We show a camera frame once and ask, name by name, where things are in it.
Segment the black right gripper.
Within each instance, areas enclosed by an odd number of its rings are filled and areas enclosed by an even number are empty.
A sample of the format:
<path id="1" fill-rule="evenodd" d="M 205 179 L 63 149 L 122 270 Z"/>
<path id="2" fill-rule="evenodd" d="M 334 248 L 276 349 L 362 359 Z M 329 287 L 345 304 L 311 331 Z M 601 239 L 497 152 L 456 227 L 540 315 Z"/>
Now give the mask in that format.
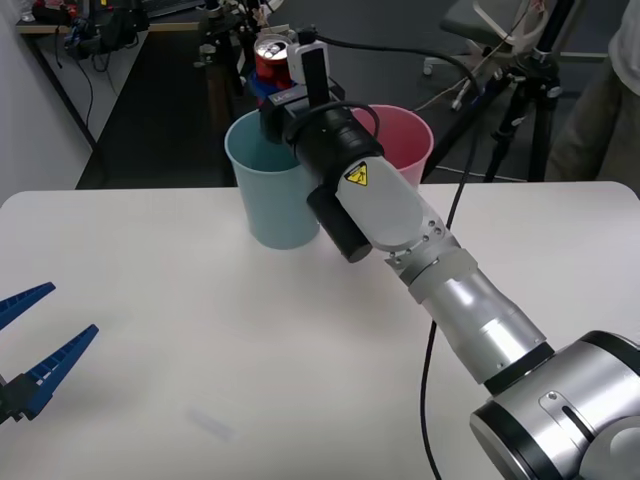
<path id="1" fill-rule="evenodd" d="M 290 40 L 286 48 L 289 76 L 285 78 L 264 78 L 252 72 L 249 87 L 256 98 L 265 98 L 261 104 L 261 130 L 267 140 L 274 144 L 282 144 L 284 131 L 295 119 L 305 115 L 310 109 L 309 95 L 305 84 L 302 61 L 302 46 L 298 34 L 289 30 Z"/>

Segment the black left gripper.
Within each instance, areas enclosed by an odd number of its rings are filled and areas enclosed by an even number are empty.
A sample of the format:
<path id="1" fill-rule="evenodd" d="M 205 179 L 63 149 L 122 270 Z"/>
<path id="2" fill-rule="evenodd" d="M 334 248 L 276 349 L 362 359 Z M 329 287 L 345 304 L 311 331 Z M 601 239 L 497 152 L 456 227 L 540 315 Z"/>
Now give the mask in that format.
<path id="1" fill-rule="evenodd" d="M 1 300 L 0 329 L 3 330 L 54 290 L 55 285 L 47 282 Z M 9 418 L 18 422 L 23 415 L 28 419 L 37 417 L 98 332 L 99 328 L 92 324 L 26 373 L 11 381 L 1 378 L 0 422 L 4 423 Z"/>

